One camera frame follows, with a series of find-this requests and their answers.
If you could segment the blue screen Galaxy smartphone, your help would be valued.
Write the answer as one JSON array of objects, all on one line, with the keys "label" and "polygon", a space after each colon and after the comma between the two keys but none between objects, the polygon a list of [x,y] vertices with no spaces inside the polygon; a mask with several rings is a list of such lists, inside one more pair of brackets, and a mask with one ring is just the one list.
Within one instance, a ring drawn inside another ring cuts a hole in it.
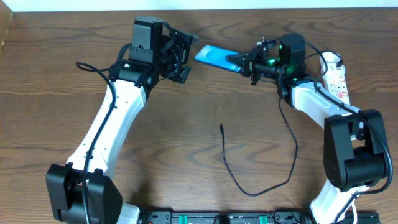
[{"label": "blue screen Galaxy smartphone", "polygon": [[226,57],[229,55],[237,55],[237,52],[222,49],[213,45],[205,45],[195,55],[195,60],[207,65],[222,68],[230,72],[239,73],[240,67],[227,61]]}]

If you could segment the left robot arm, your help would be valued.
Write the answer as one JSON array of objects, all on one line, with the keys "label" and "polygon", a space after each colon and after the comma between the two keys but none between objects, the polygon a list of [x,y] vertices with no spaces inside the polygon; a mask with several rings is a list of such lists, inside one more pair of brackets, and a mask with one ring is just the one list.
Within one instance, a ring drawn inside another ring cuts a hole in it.
[{"label": "left robot arm", "polygon": [[86,136],[64,165],[52,164],[45,181],[53,216],[65,223],[143,223],[141,209],[126,203],[113,177],[131,124],[163,79],[185,83],[197,36],[151,16],[135,19],[132,40],[116,61],[98,70],[107,87]]}]

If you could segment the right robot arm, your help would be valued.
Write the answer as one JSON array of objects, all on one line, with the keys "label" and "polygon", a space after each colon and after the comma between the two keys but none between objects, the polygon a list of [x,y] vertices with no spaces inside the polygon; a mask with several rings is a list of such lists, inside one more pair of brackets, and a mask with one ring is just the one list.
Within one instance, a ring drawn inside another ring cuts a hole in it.
[{"label": "right robot arm", "polygon": [[323,129],[323,166],[327,180],[309,206],[305,222],[338,223],[360,195],[379,194],[393,178],[382,115],[338,99],[306,72],[306,48],[300,34],[262,40],[245,54],[226,60],[256,85],[260,78],[275,81],[280,101],[311,117]]}]

